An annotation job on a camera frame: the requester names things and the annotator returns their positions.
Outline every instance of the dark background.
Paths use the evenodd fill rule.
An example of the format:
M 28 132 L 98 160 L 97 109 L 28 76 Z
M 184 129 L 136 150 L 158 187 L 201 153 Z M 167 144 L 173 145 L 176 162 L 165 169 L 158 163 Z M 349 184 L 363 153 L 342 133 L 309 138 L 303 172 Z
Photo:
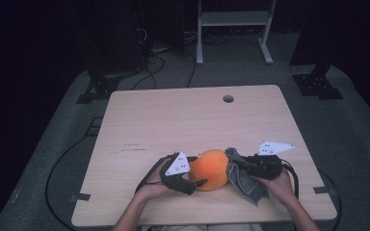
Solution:
M 88 64 L 142 68 L 144 50 L 135 31 L 140 24 L 149 28 L 151 39 L 177 46 L 183 30 L 196 29 L 197 1 L 139 3 L 0 0 L 0 211 L 67 88 Z M 221 6 L 257 7 L 248 0 Z M 172 18 L 169 24 L 164 16 Z M 272 30 L 300 28 L 292 64 L 328 59 L 351 77 L 370 105 L 370 0 L 279 0 Z

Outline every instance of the black stand leg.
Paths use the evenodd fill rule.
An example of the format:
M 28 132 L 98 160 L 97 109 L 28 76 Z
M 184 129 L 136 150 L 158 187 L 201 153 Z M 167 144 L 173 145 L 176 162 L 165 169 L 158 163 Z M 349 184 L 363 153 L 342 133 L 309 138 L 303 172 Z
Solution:
M 119 78 L 109 79 L 103 74 L 104 64 L 100 62 L 101 57 L 88 50 L 85 52 L 85 66 L 92 81 L 86 88 L 85 93 L 80 94 L 77 104 L 89 104 L 92 100 L 109 99 L 111 93 L 117 90 Z
M 342 99 L 338 89 L 326 78 L 330 64 L 316 64 L 310 74 L 293 75 L 303 96 L 318 96 L 320 99 Z

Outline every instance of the person's left hand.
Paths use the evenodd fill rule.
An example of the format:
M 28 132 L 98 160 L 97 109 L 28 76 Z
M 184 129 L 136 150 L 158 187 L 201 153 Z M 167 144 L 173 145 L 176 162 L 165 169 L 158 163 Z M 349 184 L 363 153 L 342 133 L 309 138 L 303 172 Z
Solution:
M 167 186 L 162 183 L 159 173 L 162 166 L 167 161 L 168 160 L 165 160 L 158 168 L 154 170 L 154 172 L 152 172 L 146 181 L 146 184 L 137 191 L 137 195 L 143 196 L 145 199 L 152 199 L 162 196 L 170 191 L 170 189 L 168 189 Z

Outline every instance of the black tape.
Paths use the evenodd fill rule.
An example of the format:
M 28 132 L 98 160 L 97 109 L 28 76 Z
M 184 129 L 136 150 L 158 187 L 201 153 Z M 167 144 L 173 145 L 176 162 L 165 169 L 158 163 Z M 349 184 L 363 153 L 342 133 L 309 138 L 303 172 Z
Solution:
M 77 202 L 77 200 L 85 200 L 89 201 L 90 200 L 90 194 L 84 194 L 84 193 L 79 193 L 77 195 L 72 195 L 70 198 L 70 201 Z
M 329 195 L 335 195 L 335 190 L 333 189 L 329 189 L 327 187 L 316 187 L 316 188 L 313 188 L 314 192 L 316 194 L 322 194 L 322 193 L 328 193 Z

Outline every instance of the white shelf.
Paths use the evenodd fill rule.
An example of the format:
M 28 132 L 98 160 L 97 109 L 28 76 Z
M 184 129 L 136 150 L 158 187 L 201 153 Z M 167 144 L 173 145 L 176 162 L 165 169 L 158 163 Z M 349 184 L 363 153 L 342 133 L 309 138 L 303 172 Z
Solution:
M 268 15 L 268 11 L 202 13 L 201 26 L 266 25 Z

